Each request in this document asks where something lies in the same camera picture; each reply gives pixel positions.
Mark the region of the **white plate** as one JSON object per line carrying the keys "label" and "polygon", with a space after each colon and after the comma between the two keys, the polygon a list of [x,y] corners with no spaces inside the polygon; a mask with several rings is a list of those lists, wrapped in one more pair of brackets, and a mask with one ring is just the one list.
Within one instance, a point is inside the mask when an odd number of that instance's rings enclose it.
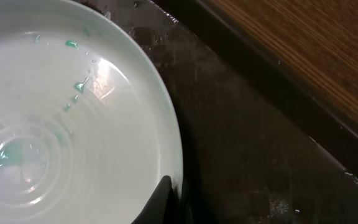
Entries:
{"label": "white plate", "polygon": [[140,46],[74,1],[0,1],[0,223],[132,223],[165,175],[178,205],[177,117]]}

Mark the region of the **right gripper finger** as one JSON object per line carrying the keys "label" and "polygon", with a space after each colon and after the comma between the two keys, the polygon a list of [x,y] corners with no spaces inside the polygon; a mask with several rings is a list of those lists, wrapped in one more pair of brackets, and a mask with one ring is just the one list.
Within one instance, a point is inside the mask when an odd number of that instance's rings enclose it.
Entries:
{"label": "right gripper finger", "polygon": [[162,177],[144,208],[132,224],[164,224],[171,191],[171,177],[165,175]]}

